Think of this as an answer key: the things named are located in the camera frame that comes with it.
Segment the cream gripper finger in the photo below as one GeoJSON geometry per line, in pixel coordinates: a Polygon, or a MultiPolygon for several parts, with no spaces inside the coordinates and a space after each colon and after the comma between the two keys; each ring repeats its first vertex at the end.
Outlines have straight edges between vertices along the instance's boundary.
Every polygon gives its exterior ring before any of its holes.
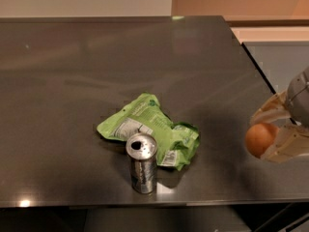
{"type": "Polygon", "coordinates": [[[287,92],[276,93],[271,96],[251,117],[250,125],[272,123],[280,119],[291,117],[286,105],[287,92]]]}
{"type": "Polygon", "coordinates": [[[309,130],[303,126],[285,125],[260,159],[280,163],[308,153],[309,130]]]}

